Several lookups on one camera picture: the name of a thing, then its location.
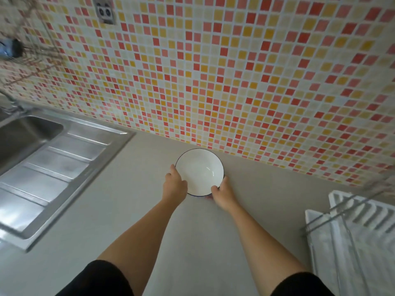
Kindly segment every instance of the gray countertop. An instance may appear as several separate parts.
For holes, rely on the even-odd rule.
[[[0,295],[56,294],[161,198],[183,142],[138,132],[29,253],[0,243]],[[309,265],[298,229],[304,210],[325,210],[346,186],[215,151],[240,202]],[[257,295],[236,229],[207,199],[187,196],[166,230],[145,295]]]

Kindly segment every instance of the electrical outlet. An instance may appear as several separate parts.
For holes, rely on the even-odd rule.
[[[104,24],[115,25],[114,3],[112,0],[92,0],[99,21]]]

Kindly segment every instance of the person's right hand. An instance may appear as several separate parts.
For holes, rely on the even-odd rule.
[[[224,177],[219,188],[217,186],[211,187],[211,193],[215,203],[226,212],[239,205],[227,176]]]

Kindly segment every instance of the wire dish rack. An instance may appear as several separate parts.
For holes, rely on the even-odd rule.
[[[395,295],[395,206],[342,191],[329,202],[321,218],[306,211],[314,273],[338,296]]]
[[[19,40],[23,55],[0,60],[0,81],[9,86],[42,73],[63,58],[40,13],[36,0],[9,0],[0,3],[0,38]]]

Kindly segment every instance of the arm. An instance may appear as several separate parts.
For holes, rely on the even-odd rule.
[[[120,235],[99,257],[118,267],[135,296],[141,296],[151,276],[159,247],[171,215],[185,199],[188,184],[174,165],[166,174],[162,200]]]
[[[241,244],[261,296],[270,295],[285,278],[307,271],[276,239],[265,231],[238,203],[225,177],[220,187],[212,186],[214,201],[232,216]]]

